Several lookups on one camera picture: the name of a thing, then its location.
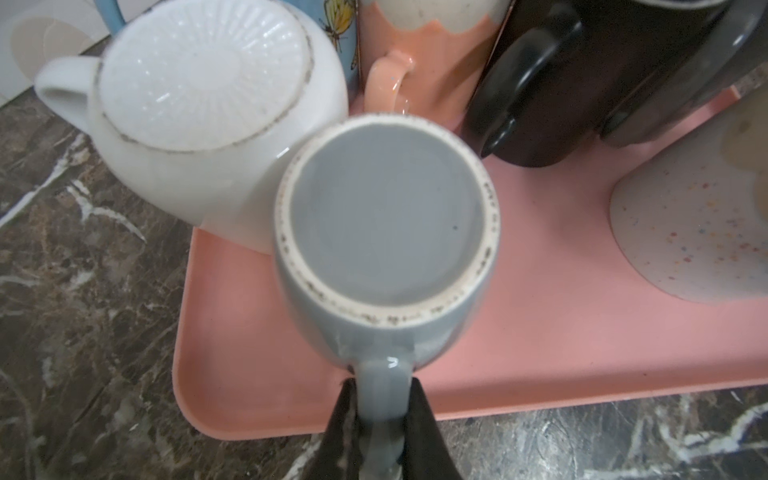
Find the light grey mug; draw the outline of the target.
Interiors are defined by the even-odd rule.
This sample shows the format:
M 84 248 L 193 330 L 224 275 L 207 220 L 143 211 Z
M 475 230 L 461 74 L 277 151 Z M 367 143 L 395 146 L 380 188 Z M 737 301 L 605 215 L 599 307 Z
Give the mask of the light grey mug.
M 481 160 L 426 119 L 355 116 L 289 163 L 274 209 L 275 271 L 301 335 L 354 376 L 365 478 L 399 472 L 413 375 L 466 330 L 500 238 Z

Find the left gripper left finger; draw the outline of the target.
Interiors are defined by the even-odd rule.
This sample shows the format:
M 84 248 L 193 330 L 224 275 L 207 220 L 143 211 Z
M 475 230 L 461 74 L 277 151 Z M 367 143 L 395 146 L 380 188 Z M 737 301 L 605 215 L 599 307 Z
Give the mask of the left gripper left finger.
M 301 479 L 358 480 L 362 466 L 360 433 L 356 384 L 348 378 L 341 385 L 322 441 Z

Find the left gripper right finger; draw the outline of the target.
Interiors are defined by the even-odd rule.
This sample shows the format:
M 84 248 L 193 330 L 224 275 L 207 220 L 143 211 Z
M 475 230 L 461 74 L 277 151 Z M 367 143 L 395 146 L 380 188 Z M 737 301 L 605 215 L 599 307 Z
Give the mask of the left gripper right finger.
M 418 378 L 411 381 L 404 419 L 403 479 L 461 480 Z

